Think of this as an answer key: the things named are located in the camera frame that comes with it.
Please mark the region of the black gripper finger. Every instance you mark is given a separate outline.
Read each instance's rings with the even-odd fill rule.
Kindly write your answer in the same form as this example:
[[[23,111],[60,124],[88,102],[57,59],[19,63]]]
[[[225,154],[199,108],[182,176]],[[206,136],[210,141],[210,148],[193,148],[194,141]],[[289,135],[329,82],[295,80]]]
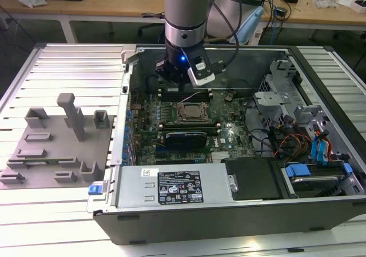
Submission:
[[[179,92],[184,91],[184,69],[182,67],[175,66],[164,59],[156,63],[155,71],[167,81],[177,84]]]

